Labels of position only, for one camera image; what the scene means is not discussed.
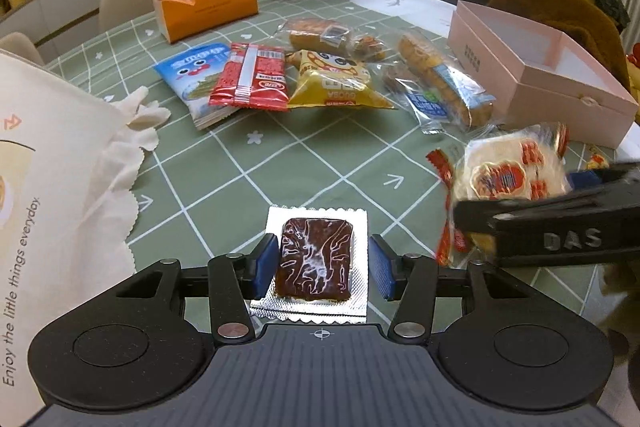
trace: beige cloth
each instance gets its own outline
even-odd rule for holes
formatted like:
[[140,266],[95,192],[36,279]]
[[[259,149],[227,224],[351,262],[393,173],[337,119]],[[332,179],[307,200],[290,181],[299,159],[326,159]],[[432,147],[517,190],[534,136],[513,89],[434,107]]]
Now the beige cloth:
[[0,425],[17,427],[43,405],[34,335],[134,272],[130,189],[169,111],[146,87],[109,104],[15,55],[0,70]]

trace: green checkered tablecloth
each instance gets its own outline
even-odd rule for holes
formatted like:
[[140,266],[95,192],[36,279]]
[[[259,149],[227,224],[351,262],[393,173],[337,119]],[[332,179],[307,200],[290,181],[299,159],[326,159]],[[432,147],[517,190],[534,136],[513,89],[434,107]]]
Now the green checkered tablecloth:
[[[54,73],[111,101],[140,86],[172,116],[158,131],[134,186],[140,217],[128,239],[136,267],[164,257],[202,266],[214,255],[248,253],[264,229],[269,206],[364,208],[369,233],[381,233],[398,252],[430,255],[444,224],[446,191],[425,160],[436,147],[453,156],[464,137],[453,128],[428,137],[402,110],[301,108],[284,113],[238,112],[205,131],[153,66],[205,42],[267,39],[287,18],[332,18],[372,33],[410,25],[350,0],[260,0],[260,14],[169,45],[150,14],[110,30],[49,65]],[[431,34],[447,50],[446,40]],[[572,143],[568,169],[589,151]],[[593,266],[518,269],[527,283],[580,313],[594,279]],[[395,304],[369,285],[370,322],[388,324]],[[205,299],[190,299],[187,318],[209,330]],[[438,299],[434,328],[460,316],[459,299]]]

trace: pink box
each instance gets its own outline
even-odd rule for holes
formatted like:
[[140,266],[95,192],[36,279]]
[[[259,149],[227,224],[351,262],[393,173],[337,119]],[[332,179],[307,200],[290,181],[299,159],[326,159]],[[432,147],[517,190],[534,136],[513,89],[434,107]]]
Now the pink box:
[[570,139],[616,149],[634,122],[638,103],[559,30],[460,1],[449,47],[507,127],[561,121]]

